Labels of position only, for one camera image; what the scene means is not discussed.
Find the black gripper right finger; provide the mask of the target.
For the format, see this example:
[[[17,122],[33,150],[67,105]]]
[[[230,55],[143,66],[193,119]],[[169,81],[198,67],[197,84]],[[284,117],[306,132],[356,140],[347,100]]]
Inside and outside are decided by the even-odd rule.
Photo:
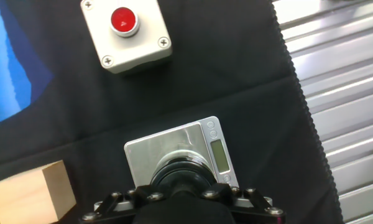
[[[216,183],[201,198],[224,205],[236,223],[285,224],[285,212],[273,207],[257,189]]]

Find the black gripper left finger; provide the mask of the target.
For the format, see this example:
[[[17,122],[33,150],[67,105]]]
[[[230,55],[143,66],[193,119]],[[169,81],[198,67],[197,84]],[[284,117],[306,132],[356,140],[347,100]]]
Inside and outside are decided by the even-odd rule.
[[[81,224],[128,224],[132,223],[139,210],[167,197],[156,187],[143,185],[127,192],[113,192],[102,202],[95,203],[93,212],[84,214]]]

